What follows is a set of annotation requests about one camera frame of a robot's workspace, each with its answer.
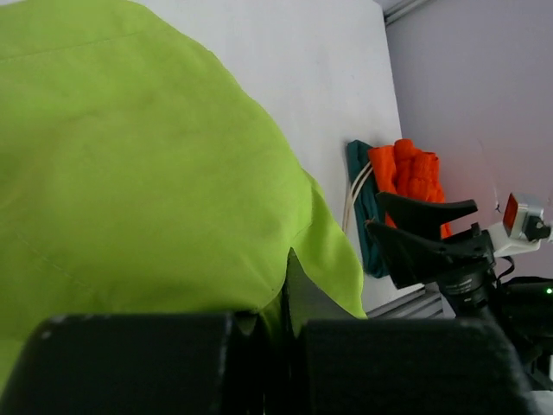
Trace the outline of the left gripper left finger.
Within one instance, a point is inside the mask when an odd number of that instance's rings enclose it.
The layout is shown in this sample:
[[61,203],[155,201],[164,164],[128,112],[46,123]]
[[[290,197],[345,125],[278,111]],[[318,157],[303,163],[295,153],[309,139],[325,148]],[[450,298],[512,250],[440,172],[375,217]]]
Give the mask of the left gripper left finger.
[[66,315],[41,322],[4,414],[260,414],[249,339],[230,314]]

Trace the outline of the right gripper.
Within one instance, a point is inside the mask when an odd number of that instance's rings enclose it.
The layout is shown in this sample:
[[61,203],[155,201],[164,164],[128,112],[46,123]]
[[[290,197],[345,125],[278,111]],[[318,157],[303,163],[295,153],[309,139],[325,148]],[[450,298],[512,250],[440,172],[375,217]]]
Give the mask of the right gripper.
[[510,266],[498,277],[493,270],[494,256],[469,261],[454,270],[442,240],[442,225],[476,213],[476,202],[427,202],[387,192],[376,198],[396,227],[371,221],[366,229],[394,285],[403,289],[437,281],[457,318],[495,320],[496,289],[502,277],[514,272],[514,260],[504,257]]

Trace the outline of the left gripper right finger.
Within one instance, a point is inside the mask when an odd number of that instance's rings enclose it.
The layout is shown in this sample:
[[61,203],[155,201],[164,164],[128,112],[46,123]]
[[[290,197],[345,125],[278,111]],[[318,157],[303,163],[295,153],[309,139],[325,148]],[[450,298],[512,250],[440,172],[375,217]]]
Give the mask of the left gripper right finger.
[[355,318],[294,252],[282,299],[291,414],[539,413],[513,346],[492,323]]

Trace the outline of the orange shorts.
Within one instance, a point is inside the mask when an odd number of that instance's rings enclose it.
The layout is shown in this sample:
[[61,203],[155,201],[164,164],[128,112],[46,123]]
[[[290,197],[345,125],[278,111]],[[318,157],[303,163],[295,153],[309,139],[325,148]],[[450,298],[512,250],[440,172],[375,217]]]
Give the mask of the orange shorts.
[[410,139],[367,151],[379,192],[411,199],[445,203],[440,182],[440,159],[435,152],[417,148]]

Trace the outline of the teal green shorts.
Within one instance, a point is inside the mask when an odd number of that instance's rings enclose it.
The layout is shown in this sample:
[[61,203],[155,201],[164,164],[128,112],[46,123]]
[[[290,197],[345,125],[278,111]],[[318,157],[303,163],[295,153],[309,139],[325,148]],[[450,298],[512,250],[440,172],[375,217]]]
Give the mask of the teal green shorts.
[[368,154],[371,149],[369,144],[353,140],[346,144],[345,156],[363,270],[369,276],[383,278],[388,270],[366,227],[371,220],[385,222],[385,212],[376,198],[378,185]]

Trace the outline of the lime green shorts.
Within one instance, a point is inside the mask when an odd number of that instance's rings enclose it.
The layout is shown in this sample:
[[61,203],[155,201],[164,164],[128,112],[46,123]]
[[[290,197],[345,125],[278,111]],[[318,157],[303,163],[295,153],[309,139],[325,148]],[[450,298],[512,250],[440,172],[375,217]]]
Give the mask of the lime green shorts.
[[51,316],[253,311],[295,254],[363,317],[363,272],[265,109],[138,3],[1,9],[1,377]]

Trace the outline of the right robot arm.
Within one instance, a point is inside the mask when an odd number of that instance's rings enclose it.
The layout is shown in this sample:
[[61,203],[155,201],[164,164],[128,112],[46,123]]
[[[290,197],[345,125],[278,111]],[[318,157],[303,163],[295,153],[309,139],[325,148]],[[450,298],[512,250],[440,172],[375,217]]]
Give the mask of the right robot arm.
[[369,237],[398,289],[435,283],[459,318],[498,325],[517,350],[535,391],[552,388],[552,281],[501,274],[497,259],[537,251],[552,241],[552,225],[535,198],[511,193],[501,221],[442,236],[449,222],[473,214],[475,201],[426,202],[380,192],[377,200],[392,223],[369,221]]

